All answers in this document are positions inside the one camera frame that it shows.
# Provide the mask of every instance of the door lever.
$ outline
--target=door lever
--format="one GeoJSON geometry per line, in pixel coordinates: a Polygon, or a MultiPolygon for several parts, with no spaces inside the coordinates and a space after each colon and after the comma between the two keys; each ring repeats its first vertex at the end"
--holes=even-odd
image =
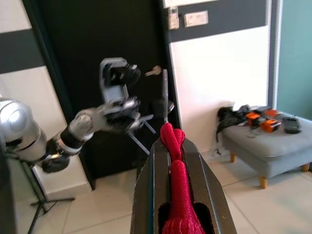
{"type": "Polygon", "coordinates": [[[145,73],[145,76],[146,77],[157,76],[161,73],[161,70],[162,70],[161,67],[157,65],[157,66],[153,67],[153,69],[151,71],[145,73]]]}

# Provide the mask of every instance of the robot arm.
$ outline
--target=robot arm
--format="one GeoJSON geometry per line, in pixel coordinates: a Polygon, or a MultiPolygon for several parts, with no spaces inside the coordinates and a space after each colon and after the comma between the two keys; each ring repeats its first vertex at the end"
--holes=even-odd
{"type": "Polygon", "coordinates": [[[94,132],[130,133],[153,116],[141,117],[139,101],[129,98],[126,84],[140,76],[135,65],[123,58],[106,58],[100,65],[100,89],[104,104],[80,111],[67,128],[47,141],[31,109],[22,102],[0,98],[0,140],[7,152],[39,165],[47,172],[66,168],[94,132]]]}

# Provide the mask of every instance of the metal stand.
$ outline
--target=metal stand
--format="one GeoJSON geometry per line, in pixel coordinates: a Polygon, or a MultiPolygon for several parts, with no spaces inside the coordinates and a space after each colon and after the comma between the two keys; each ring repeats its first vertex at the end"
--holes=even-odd
{"type": "Polygon", "coordinates": [[[16,157],[9,157],[9,158],[12,158],[12,159],[19,161],[20,166],[21,166],[24,174],[25,174],[27,180],[29,181],[29,183],[31,185],[31,188],[34,191],[34,194],[36,195],[36,197],[38,199],[37,202],[30,204],[31,206],[37,206],[35,216],[33,218],[33,221],[31,222],[31,225],[30,225],[30,228],[28,231],[28,234],[31,234],[33,232],[33,229],[34,229],[34,226],[36,224],[37,219],[40,216],[48,213],[56,205],[56,203],[58,201],[73,201],[73,200],[75,200],[75,198],[70,197],[70,198],[63,198],[63,199],[48,200],[43,189],[42,189],[40,182],[38,181],[36,175],[34,174],[34,172],[32,170],[33,165],[27,163],[26,161],[20,160],[19,158],[16,158],[16,157]],[[46,208],[47,203],[51,203],[51,202],[54,202],[54,204],[49,209],[47,209],[46,208]]]}

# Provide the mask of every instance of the gray fabric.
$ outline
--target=gray fabric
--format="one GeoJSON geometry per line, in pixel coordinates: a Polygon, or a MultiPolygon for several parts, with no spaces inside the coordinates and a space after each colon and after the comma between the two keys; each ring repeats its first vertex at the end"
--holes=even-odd
{"type": "Polygon", "coordinates": [[[301,150],[292,154],[270,158],[270,161],[267,161],[267,158],[265,157],[255,157],[254,154],[247,151],[227,136],[223,136],[223,145],[231,152],[237,154],[240,159],[265,178],[276,176],[312,162],[312,149],[301,150]]]}
{"type": "Polygon", "coordinates": [[[285,133],[283,124],[273,133],[260,131],[261,134],[256,137],[248,137],[250,128],[247,126],[231,126],[224,129],[222,133],[252,155],[262,160],[268,158],[267,161],[271,161],[274,160],[271,157],[312,149],[312,121],[303,118],[299,118],[299,121],[303,130],[298,134],[285,133]]]}

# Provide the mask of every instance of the tiled floor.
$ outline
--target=tiled floor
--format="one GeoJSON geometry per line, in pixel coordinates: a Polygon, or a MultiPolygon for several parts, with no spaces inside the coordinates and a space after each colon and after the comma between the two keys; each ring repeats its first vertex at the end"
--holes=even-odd
{"type": "MultiPolygon", "coordinates": [[[[225,192],[238,234],[311,234],[312,173],[293,170],[259,187],[256,172],[229,156],[203,154],[225,192]]],[[[34,234],[128,234],[135,170],[101,178],[90,195],[56,205],[39,218],[34,234]]],[[[33,208],[17,204],[20,234],[26,233],[33,208]]]]}

